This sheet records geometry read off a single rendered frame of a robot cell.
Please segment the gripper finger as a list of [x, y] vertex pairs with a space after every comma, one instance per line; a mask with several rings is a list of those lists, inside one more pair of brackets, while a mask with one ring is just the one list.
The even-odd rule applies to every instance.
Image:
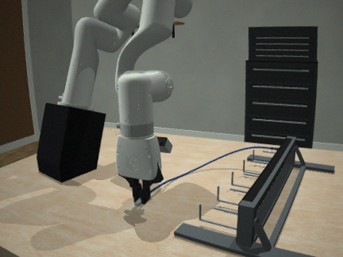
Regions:
[[127, 178], [127, 177], [123, 177], [123, 178], [125, 178], [127, 180], [127, 182], [129, 183], [130, 187], [132, 187], [133, 199], [134, 199], [134, 202], [136, 202], [138, 200], [138, 198], [141, 198], [141, 189], [142, 189], [142, 187], [141, 187], [141, 183], [139, 183], [139, 179], [137, 179], [137, 178]]
[[142, 180], [142, 189], [141, 189], [141, 203], [144, 205], [151, 197], [150, 194], [150, 186], [153, 183], [158, 183], [162, 182], [164, 180], [164, 177], [161, 173], [159, 164], [157, 163], [158, 169], [157, 169], [157, 174], [156, 177], [153, 180]]

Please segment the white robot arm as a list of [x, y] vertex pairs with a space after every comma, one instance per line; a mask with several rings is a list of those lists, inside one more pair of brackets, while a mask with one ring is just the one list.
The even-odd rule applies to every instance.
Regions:
[[78, 21], [65, 91], [57, 105], [94, 111], [88, 107], [98, 70], [97, 49], [116, 52], [140, 22], [118, 57], [115, 89], [120, 114], [117, 128], [123, 136], [143, 137], [154, 133], [150, 106], [167, 100], [174, 83], [165, 71], [134, 71], [134, 65], [143, 52], [171, 36], [174, 17], [186, 17], [193, 0], [143, 0], [141, 12], [131, 1], [99, 0], [94, 8], [98, 20], [84, 17]]

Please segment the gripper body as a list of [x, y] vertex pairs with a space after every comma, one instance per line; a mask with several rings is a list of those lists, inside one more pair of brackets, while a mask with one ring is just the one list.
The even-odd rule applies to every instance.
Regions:
[[150, 181], [156, 177], [157, 163], [162, 170], [156, 134], [143, 137], [118, 135], [116, 164], [119, 175]]

